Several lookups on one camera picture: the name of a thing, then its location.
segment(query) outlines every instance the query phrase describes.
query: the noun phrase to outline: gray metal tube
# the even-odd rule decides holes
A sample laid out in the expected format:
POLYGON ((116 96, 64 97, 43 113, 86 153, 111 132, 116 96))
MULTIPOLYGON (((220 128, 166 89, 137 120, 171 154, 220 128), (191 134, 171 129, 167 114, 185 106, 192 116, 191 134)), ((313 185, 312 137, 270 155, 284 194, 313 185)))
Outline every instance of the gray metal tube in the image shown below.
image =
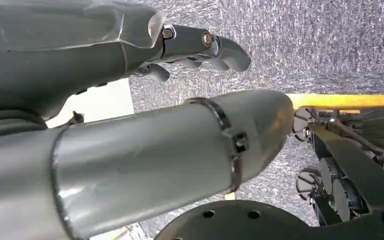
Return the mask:
POLYGON ((68 240, 56 210, 51 153, 61 129, 0 137, 0 240, 68 240))
MULTIPOLYGON (((213 99, 248 136, 242 181, 263 170, 293 123, 291 100, 269 90, 213 99)), ((58 199, 72 234, 86 239, 184 206, 232 185, 214 113, 199 104, 75 125, 53 154, 58 199)))

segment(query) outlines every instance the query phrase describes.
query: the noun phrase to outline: gray carpet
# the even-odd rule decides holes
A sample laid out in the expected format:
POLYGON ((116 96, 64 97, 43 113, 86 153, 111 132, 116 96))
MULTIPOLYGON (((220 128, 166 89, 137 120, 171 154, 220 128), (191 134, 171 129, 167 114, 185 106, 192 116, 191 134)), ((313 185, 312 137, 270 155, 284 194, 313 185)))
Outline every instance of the gray carpet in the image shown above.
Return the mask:
MULTIPOLYGON (((131 78, 136 112, 247 89, 286 93, 384 94, 384 0, 142 0, 168 14, 168 23, 206 27, 237 41, 251 55, 243 73, 208 65, 166 64, 168 82, 131 78)), ((295 192, 300 169, 316 166, 309 146, 292 138, 260 176, 244 184, 240 199, 287 210, 310 225, 313 211, 295 192)), ((221 200, 216 195, 194 204, 221 200)), ((154 236, 188 206, 141 222, 154 236)))

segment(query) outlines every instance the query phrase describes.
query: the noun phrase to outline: hex bolt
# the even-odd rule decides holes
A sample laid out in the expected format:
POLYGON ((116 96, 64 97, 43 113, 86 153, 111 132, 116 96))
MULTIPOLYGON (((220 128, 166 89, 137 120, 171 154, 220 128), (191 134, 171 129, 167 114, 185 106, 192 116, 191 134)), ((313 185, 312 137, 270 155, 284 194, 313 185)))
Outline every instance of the hex bolt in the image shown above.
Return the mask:
POLYGON ((202 34, 202 44, 204 47, 209 48, 213 45, 213 36, 210 32, 204 31, 202 34))
POLYGON ((166 28, 166 29, 162 30, 162 38, 163 39, 171 39, 171 38, 173 38, 173 36, 174 36, 174 34, 173 34, 171 29, 166 28))

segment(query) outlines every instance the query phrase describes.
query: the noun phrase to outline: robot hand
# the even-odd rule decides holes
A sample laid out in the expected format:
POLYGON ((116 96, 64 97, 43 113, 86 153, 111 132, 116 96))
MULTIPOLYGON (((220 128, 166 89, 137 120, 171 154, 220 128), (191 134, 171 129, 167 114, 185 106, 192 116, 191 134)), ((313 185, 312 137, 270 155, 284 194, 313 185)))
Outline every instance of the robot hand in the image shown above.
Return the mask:
POLYGON ((251 64, 250 56, 236 42, 213 35, 205 29, 165 25, 161 34, 163 54, 139 67, 134 76, 167 81, 170 73, 156 63, 181 63, 188 68, 199 68, 207 61, 219 71, 232 69, 236 72, 247 70, 251 64))

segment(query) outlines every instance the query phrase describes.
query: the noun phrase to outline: yellow tape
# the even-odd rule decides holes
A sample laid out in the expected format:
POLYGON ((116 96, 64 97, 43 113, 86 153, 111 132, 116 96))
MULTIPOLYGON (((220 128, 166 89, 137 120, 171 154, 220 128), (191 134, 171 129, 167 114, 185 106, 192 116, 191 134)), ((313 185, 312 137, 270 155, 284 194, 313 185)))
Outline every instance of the yellow tape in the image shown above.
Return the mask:
POLYGON ((320 108, 361 108, 384 106, 384 95, 286 94, 293 108, 314 106, 320 108))

